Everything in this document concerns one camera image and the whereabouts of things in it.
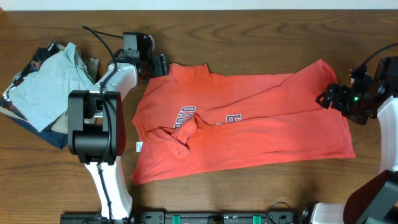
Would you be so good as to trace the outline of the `red printed t-shirt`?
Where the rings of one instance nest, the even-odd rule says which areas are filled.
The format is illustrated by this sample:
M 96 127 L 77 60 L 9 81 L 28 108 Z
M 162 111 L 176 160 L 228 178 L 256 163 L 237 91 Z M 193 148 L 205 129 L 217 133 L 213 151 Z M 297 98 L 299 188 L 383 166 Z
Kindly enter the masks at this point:
M 349 125 L 316 103 L 336 82 L 317 60 L 295 73 L 221 75 L 171 64 L 149 81 L 132 123 L 135 184 L 281 162 L 355 156 Z

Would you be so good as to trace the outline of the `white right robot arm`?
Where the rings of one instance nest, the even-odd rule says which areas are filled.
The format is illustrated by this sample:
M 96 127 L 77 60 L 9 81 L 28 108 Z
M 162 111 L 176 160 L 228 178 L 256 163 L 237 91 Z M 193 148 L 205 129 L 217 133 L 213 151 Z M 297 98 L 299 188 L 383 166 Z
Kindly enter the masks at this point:
M 381 161 L 378 174 L 345 203 L 316 203 L 311 224 L 397 223 L 397 85 L 377 82 L 366 88 L 330 85 L 317 103 L 332 107 L 359 124 L 376 118 L 381 128 Z

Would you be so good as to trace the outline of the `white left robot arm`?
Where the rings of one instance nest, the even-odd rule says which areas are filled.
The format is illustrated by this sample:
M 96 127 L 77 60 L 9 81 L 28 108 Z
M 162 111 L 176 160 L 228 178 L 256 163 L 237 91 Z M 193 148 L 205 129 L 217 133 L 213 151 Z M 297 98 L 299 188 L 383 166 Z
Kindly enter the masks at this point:
M 140 78 L 169 72 L 167 57 L 121 57 L 89 90 L 68 96 L 68 148 L 93 178 L 101 210 L 97 214 L 63 214 L 61 223 L 133 223 L 133 199 L 124 180 L 121 156 L 126 147 L 122 100 Z

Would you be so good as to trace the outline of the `black printed folded garment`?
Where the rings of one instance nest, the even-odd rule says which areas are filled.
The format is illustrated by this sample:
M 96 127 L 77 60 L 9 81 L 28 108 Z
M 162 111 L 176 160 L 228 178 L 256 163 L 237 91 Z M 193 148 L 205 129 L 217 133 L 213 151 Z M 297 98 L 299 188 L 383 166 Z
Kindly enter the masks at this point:
M 42 64 L 51 56 L 61 51 L 63 46 L 58 46 L 58 42 L 51 41 L 48 46 L 39 47 L 33 54 L 31 60 L 27 65 L 14 77 L 9 87 L 4 91 L 1 97 L 1 107 L 7 110 L 12 110 L 14 106 L 9 97 L 9 92 L 19 86 L 30 73 L 38 72 Z

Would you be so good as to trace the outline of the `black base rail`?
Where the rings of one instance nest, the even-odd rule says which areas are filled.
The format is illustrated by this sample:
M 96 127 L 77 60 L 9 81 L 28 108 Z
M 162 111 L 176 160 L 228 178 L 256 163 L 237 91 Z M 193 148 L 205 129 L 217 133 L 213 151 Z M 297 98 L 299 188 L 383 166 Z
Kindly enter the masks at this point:
M 165 213 L 143 212 L 127 218 L 108 220 L 99 214 L 64 214 L 61 224 L 294 224 L 309 223 L 309 216 L 289 211 L 267 213 Z

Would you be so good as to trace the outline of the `tan folded garment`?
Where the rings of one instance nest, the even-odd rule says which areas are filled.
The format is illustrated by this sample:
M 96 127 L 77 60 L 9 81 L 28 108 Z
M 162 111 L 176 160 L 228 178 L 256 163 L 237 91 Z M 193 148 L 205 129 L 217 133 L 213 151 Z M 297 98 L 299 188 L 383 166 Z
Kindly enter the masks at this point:
M 81 68 L 87 72 L 88 78 L 92 83 L 95 83 L 96 76 L 98 74 L 98 68 L 100 60 L 98 58 L 89 58 L 84 59 L 82 62 L 85 66 L 81 65 Z M 88 118 L 88 121 L 85 121 L 84 118 L 84 108 L 85 108 L 85 100 L 90 98 L 89 88 L 87 90 L 79 90 L 73 91 L 70 93 L 70 99 L 68 100 L 68 108 L 72 110 L 74 115 L 77 115 L 77 122 L 74 124 L 93 124 L 96 121 L 96 118 Z M 82 100 L 82 105 L 73 106 L 72 100 Z M 56 122 L 54 122 L 51 130 L 61 134 L 68 134 L 68 111 L 62 114 Z

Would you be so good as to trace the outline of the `navy folded garment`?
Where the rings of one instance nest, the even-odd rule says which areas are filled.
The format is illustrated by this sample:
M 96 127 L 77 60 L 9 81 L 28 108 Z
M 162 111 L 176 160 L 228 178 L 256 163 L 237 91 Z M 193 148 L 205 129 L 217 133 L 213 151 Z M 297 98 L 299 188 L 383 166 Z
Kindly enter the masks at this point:
M 41 139 L 43 139 L 47 143 L 51 144 L 52 146 L 55 146 L 59 149 L 63 149 L 68 144 L 67 134 L 58 133 L 56 131 L 38 132 L 31 124 L 29 124 L 28 122 L 26 122 L 22 119 L 13 118 L 8 115 L 7 115 L 7 117 L 9 119 L 13 120 L 13 122 L 17 123 L 19 126 L 22 126 L 23 128 L 34 133 L 36 136 L 40 137 Z

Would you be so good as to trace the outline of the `light blue folded shirt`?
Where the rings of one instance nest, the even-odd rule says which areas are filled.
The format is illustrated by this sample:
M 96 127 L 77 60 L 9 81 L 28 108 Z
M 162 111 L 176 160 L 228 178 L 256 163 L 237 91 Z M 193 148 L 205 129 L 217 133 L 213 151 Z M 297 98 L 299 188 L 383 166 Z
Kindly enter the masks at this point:
M 67 111 L 71 91 L 88 90 L 93 85 L 76 45 L 70 42 L 13 88 L 9 97 L 28 122 L 43 131 Z

